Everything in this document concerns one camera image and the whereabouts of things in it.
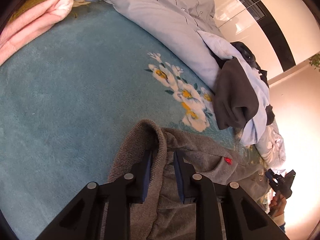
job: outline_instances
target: light blue fabric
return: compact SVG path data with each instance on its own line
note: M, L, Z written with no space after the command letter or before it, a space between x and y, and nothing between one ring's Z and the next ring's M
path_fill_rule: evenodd
M208 87L187 66L104 2L74 8L2 65L0 209L20 240L35 239L88 182L106 182L121 142L143 118L259 161L235 145L232 129L217 128L210 109L202 132L185 125L190 111L155 78L149 65L160 64L149 52L161 54L168 77L172 65L182 68L180 80L203 98Z

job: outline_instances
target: gray knit fabric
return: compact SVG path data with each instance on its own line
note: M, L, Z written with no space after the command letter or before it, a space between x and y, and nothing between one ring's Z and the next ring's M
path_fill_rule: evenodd
M184 159L215 183L237 181L255 200L268 190L260 164L247 164L241 156L211 138L175 129L160 128L143 119L127 135L111 168L108 182L129 172L146 149L156 149L151 167L148 196L131 206L131 239L194 240L196 205L183 205L178 196L173 151L185 151ZM224 157L232 159L228 164Z

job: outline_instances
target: floral pattern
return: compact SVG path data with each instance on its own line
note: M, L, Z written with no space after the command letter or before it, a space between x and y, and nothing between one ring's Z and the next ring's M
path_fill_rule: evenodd
M210 127L209 119L214 119L212 92L204 87L198 89L197 83L189 84L187 80L181 77L184 72L183 69L168 62L163 63L161 54L148 53L148 55L158 62L158 66L149 64L149 68L145 70L151 72L156 80L169 88L165 92L181 103L185 110L185 115L181 120L182 123L198 132Z

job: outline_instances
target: human hand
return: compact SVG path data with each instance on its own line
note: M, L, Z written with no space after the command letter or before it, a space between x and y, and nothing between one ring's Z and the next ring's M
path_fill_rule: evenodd
M269 205L270 210L272 209L278 209L278 211L273 215L274 217L277 217L279 215L282 215L284 213L284 208L285 205L287 204L286 198L280 194L280 195L275 195Z

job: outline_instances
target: pink blanket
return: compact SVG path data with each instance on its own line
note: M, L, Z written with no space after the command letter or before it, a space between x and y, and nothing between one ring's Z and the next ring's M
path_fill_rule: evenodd
M18 49L63 20L73 0L46 0L8 24L0 35L0 66Z

